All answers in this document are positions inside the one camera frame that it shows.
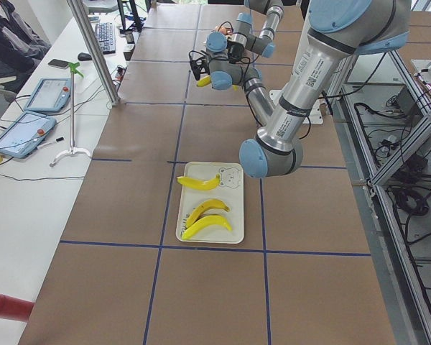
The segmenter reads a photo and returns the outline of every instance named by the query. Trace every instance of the marker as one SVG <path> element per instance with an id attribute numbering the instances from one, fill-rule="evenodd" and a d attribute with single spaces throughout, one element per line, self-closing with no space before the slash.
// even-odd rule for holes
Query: marker
<path id="1" fill-rule="evenodd" d="M 45 146 L 48 146 L 51 144 L 55 144 L 56 142 L 61 142 L 63 140 L 64 140 L 64 137 L 60 137 L 60 138 L 57 138 L 56 140 L 54 140 L 52 142 L 44 142 L 43 144 L 38 145 L 37 149 L 41 149 L 42 147 L 45 147 Z"/>

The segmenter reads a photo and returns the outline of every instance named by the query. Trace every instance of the banana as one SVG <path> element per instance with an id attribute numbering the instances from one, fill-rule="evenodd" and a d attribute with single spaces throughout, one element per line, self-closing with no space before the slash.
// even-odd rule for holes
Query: banana
<path id="1" fill-rule="evenodd" d="M 189 178 L 187 176 L 179 176 L 178 183 L 185 187 L 198 189 L 198 190 L 211 190 L 218 186 L 221 182 L 221 176 L 217 174 L 212 180 L 197 180 L 196 178 Z"/>
<path id="2" fill-rule="evenodd" d="M 227 230 L 231 231 L 231 225 L 224 216 L 219 216 L 218 214 L 211 214 L 210 216 L 202 217 L 201 219 L 197 220 L 190 228 L 185 230 L 182 234 L 182 239 L 184 241 L 191 239 L 198 232 L 210 225 L 223 226 Z"/>
<path id="3" fill-rule="evenodd" d="M 203 203 L 201 203 L 197 208 L 193 210 L 190 216 L 187 218 L 185 223 L 186 228 L 190 228 L 200 216 L 206 211 L 212 210 L 214 208 L 225 210 L 227 212 L 230 211 L 230 208 L 219 199 L 209 199 Z"/>

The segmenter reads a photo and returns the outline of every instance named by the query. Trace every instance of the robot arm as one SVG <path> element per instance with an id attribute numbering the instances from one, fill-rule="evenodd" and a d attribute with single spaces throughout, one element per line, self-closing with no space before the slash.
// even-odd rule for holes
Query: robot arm
<path id="1" fill-rule="evenodd" d="M 270 1 L 251 1 L 249 6 L 264 12 L 266 7 L 262 7 L 261 3 L 268 4 Z M 268 17 L 275 6 L 266 10 L 267 21 L 261 34 L 264 40 L 271 38 L 267 34 L 268 25 L 277 26 L 273 14 Z M 343 58 L 354 54 L 386 52 L 398 49 L 407 42 L 409 0 L 313 0 L 309 12 L 310 29 L 302 33 L 308 38 L 307 49 L 295 66 L 277 106 L 269 100 L 260 74 L 253 68 L 245 70 L 240 65 L 230 64 L 230 50 L 227 53 L 226 46 L 220 44 L 214 52 L 213 40 L 208 37 L 208 52 L 212 56 L 208 65 L 213 88 L 218 88 L 220 84 L 224 88 L 231 84 L 241 85 L 262 124 L 254 139 L 248 139 L 241 145 L 239 154 L 244 171 L 253 178 L 286 175 L 300 166 L 302 146 L 296 134 Z M 237 43 L 245 49 L 252 48 L 249 40 L 241 41 Z M 213 63 L 217 63 L 214 68 L 211 66 Z"/>

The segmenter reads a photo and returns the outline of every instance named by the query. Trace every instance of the brown table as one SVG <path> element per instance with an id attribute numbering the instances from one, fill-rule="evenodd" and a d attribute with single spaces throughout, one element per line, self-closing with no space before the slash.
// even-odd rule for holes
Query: brown table
<path id="1" fill-rule="evenodd" d="M 187 63 L 242 11 L 150 11 L 21 345 L 395 344 L 329 116 L 297 172 L 245 179 L 243 242 L 175 237 L 185 162 L 237 162 L 255 133 L 242 91 L 196 88 Z M 268 89 L 287 82 L 300 37 L 300 12 L 285 17 L 256 64 Z M 431 58 L 430 26 L 413 16 L 405 59 Z"/>

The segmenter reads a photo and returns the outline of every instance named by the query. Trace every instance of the green clamp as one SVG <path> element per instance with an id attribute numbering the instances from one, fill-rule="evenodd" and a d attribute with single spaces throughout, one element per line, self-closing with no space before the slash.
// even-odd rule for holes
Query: green clamp
<path id="1" fill-rule="evenodd" d="M 77 67 L 80 66 L 80 63 L 69 63 L 70 73 L 72 74 L 79 74 L 81 75 L 81 78 L 84 78 L 85 76 L 77 70 Z"/>

